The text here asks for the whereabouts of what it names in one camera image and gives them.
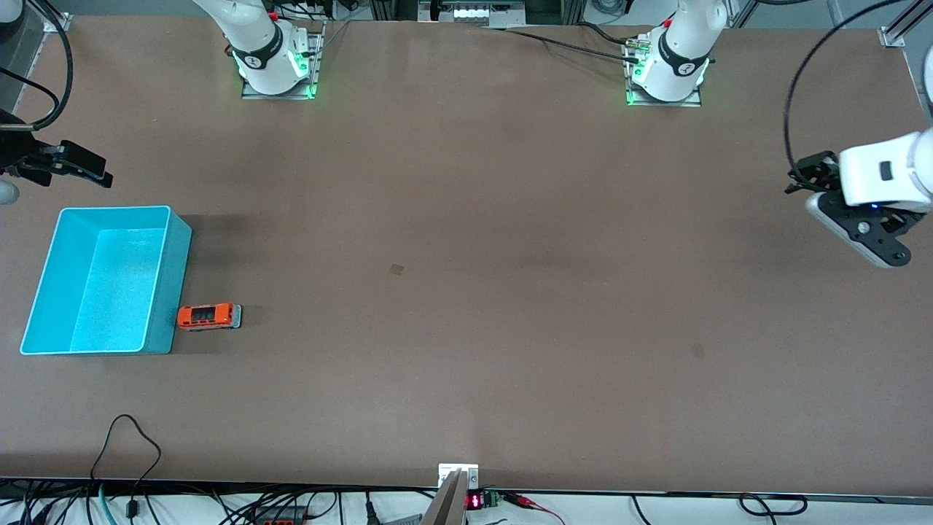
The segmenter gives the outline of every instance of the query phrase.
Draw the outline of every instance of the electronic device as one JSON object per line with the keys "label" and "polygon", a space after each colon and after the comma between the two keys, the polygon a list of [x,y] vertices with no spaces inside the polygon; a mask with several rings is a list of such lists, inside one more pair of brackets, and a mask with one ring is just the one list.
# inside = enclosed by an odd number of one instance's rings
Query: electronic device
{"label": "electronic device", "polygon": [[479,27],[506,29],[525,25],[524,0],[419,0],[418,21],[453,21]]}
{"label": "electronic device", "polygon": [[240,328],[243,308],[233,303],[182,306],[178,309],[178,328],[186,332],[231,330]]}

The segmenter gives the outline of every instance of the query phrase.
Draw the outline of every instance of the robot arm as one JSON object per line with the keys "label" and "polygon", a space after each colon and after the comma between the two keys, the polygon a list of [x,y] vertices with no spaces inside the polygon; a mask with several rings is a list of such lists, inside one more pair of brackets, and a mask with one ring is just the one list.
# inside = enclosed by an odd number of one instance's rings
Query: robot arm
{"label": "robot arm", "polygon": [[[933,128],[885,142],[830,151],[797,163],[812,186],[807,210],[882,268],[910,262],[897,239],[933,209]],[[787,192],[800,189],[792,184]]]}
{"label": "robot arm", "polygon": [[272,21],[261,0],[193,0],[220,26],[240,75],[257,92],[280,94],[310,75],[308,31]]}
{"label": "robot arm", "polygon": [[702,81],[727,20],[722,0],[680,0],[669,25],[639,36],[648,49],[635,54],[641,62],[632,82],[663,102],[684,100]]}

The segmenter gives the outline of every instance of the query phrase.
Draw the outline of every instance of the turquoise container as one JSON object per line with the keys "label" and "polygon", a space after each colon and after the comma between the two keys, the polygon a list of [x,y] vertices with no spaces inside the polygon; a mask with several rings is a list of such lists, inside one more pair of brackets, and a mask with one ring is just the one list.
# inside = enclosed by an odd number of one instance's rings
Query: turquoise container
{"label": "turquoise container", "polygon": [[168,353],[190,244],[168,206],[63,209],[20,353]]}

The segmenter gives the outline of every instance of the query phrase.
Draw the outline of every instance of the green led light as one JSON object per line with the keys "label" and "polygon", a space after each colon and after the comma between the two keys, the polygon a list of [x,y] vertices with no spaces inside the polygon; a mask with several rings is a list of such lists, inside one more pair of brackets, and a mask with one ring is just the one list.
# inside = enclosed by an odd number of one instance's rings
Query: green led light
{"label": "green led light", "polygon": [[295,69],[295,74],[299,77],[304,77],[308,74],[308,59],[289,51],[288,61],[292,63],[292,67]]}

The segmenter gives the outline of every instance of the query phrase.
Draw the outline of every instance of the brown table surface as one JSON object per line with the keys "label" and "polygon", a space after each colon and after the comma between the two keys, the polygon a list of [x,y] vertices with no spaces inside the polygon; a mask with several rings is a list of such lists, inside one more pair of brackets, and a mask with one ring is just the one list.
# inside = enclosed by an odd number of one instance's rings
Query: brown table surface
{"label": "brown table surface", "polygon": [[[0,209],[0,475],[85,475],[129,412],[155,477],[430,485],[471,461],[525,488],[933,495],[931,225],[882,271],[782,193],[820,33],[727,31],[700,109],[626,106],[618,63],[451,23],[355,23],[313,102],[240,101],[208,19],[69,35],[40,136],[116,183]],[[54,40],[35,79],[61,88]],[[870,31],[815,58],[792,125],[799,157],[926,126]],[[243,328],[22,357],[58,210],[152,204],[194,230],[183,303],[241,303]],[[129,425],[112,445],[101,475],[151,461]]]}

